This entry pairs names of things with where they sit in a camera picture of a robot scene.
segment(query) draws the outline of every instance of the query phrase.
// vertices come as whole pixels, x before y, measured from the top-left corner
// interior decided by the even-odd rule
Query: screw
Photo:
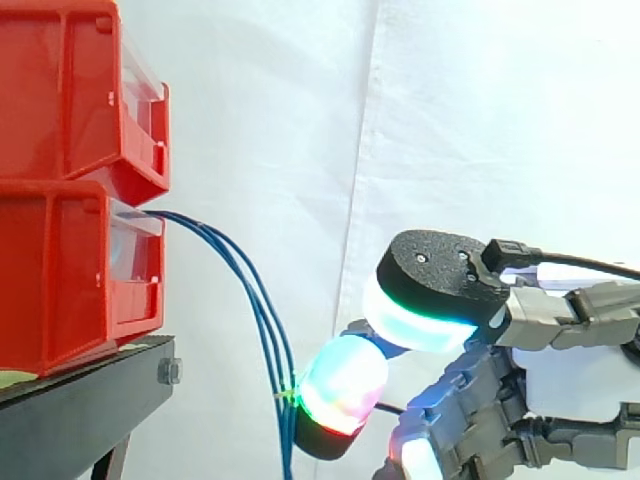
[[[182,380],[182,359],[163,358],[158,366],[158,381],[164,385],[177,385]]]

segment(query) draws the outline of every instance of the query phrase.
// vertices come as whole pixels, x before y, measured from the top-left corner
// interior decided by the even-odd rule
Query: black sensor cap
[[[397,235],[376,270],[382,290],[418,315],[478,327],[494,342],[506,328],[489,322],[509,298],[509,286],[482,262],[485,245],[473,238],[432,230]]]

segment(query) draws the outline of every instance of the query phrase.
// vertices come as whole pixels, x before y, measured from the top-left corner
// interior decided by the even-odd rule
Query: blue wire
[[[191,220],[189,217],[186,217],[184,215],[181,215],[179,213],[172,213],[172,212],[164,212],[164,213],[169,213],[172,214],[174,216],[178,216],[186,221],[191,221],[193,222],[193,220]],[[249,258],[249,256],[231,239],[229,238],[227,235],[225,235],[223,232],[221,232],[220,230],[212,227],[211,225],[207,225],[205,223],[199,223],[198,225],[202,226],[202,228],[204,228],[205,230],[208,230],[209,233],[216,235],[218,237],[220,237],[222,240],[224,240],[235,252],[236,254],[245,262],[245,264],[247,265],[247,267],[249,268],[249,271],[251,272],[251,274],[253,275],[253,278],[255,280],[255,282],[258,285],[258,289],[260,290],[260,292],[262,293],[262,296],[267,304],[267,308],[269,309],[269,313],[271,313],[271,317],[273,318],[273,320],[275,321],[276,324],[276,328],[278,329],[278,333],[280,334],[280,338],[282,339],[282,343],[283,343],[283,347],[285,350],[285,356],[287,359],[287,364],[289,367],[289,384],[290,384],[290,388],[295,388],[295,367],[294,367],[294,362],[293,362],[293,353],[291,350],[291,346],[289,344],[289,340],[287,338],[287,334],[286,331],[284,329],[284,326],[282,324],[282,322],[280,321],[280,317],[278,316],[278,314],[276,313],[276,310],[273,306],[273,303],[271,302],[271,298],[269,297],[269,293],[267,292],[266,287],[264,286],[264,282],[262,281],[262,278],[260,277],[260,274],[258,273],[258,270],[256,269],[255,265],[253,264],[253,262],[251,261],[251,259]],[[285,400],[285,402],[288,404],[288,421],[286,422],[288,424],[288,435],[289,435],[289,439],[290,441],[287,443],[288,446],[288,452],[287,452],[287,456],[289,458],[289,461],[291,461],[291,457],[293,455],[293,438],[295,437],[295,403],[290,401],[290,400]]]
[[[260,278],[257,272],[257,269],[255,268],[251,260],[248,258],[248,256],[229,237],[227,237],[222,232],[220,232],[219,230],[209,225],[202,224],[200,222],[190,219],[189,217],[176,214],[173,212],[158,211],[158,212],[147,212],[147,213],[151,215],[163,217],[168,220],[172,220],[182,225],[183,227],[188,228],[189,230],[194,232],[196,235],[201,237],[203,240],[205,240],[205,242],[207,242],[207,244],[209,244],[209,246],[211,246],[223,258],[223,260],[225,260],[227,265],[231,268],[231,270],[236,274],[238,279],[241,281],[241,283],[245,288],[247,296],[249,297],[249,300],[251,302],[254,316],[256,317],[258,331],[260,334],[260,340],[262,343],[263,354],[265,357],[265,362],[267,364],[267,370],[269,373],[269,381],[271,384],[271,389],[274,395],[276,395],[278,393],[278,388],[276,386],[275,374],[273,371],[273,365],[271,363],[269,348],[266,343],[267,339],[265,337],[265,327],[267,330],[267,334],[269,336],[269,340],[271,340],[273,353],[276,357],[276,369],[278,371],[278,377],[280,379],[280,389],[281,389],[280,391],[282,391],[285,388],[284,382],[283,382],[284,374],[282,371],[282,360],[280,358],[280,352],[278,349],[278,343],[275,337],[275,332],[273,331],[273,328],[270,322],[268,321],[268,316],[266,314],[264,306],[260,302],[258,295],[256,294],[253,287],[249,284],[242,270],[240,269],[237,262],[233,258],[231,252],[229,252],[229,250],[226,248],[226,245],[222,243],[220,238],[222,238],[222,240],[224,240],[229,246],[231,246],[231,248],[236,252],[236,254],[238,254],[242,258],[242,260],[246,263],[247,267],[251,271],[256,283],[258,284],[258,288],[261,294],[263,295],[265,302],[267,303],[267,308],[269,310],[269,313],[271,313],[271,316],[273,317],[276,323],[278,334],[282,339],[282,343],[285,349],[285,355],[286,355],[287,364],[289,367],[289,377],[290,377],[289,380],[291,383],[291,387],[292,388],[295,387],[295,370],[293,367],[293,355],[288,342],[288,338],[286,336],[286,332],[284,331],[282,323],[280,322],[280,319],[275,312],[275,308],[271,303],[271,299],[269,298],[269,295],[264,286],[264,283],[262,282],[262,279]],[[280,431],[280,444],[281,444],[281,449],[283,453],[282,468],[283,468],[285,479],[289,480],[293,478],[291,473],[291,460],[292,460],[292,454],[293,454],[293,438],[295,435],[295,404],[294,402],[291,402],[290,400],[285,399],[284,405],[283,405],[278,398],[274,399],[274,403],[276,407],[276,417],[278,420],[278,428]]]

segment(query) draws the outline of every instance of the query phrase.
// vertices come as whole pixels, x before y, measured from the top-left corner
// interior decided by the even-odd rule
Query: white wall
[[[367,0],[120,4],[172,88],[173,186],[158,206],[246,248],[299,368],[359,315],[364,276],[403,228],[640,261],[635,2],[380,0],[378,19]],[[136,430],[125,478],[275,480],[247,301],[198,239],[171,226],[168,242],[165,332],[185,377]],[[450,360],[395,362],[387,399],[406,402]],[[374,415],[339,462],[298,455],[296,478],[370,478],[394,423]],[[515,478],[609,478],[566,468]]]

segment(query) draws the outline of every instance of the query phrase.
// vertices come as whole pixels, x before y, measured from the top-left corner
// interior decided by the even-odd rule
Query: red plastic bin
[[[166,85],[109,0],[0,2],[0,179],[100,182],[140,205],[169,189]]]
[[[164,222],[89,181],[0,181],[0,371],[48,375],[162,326]]]

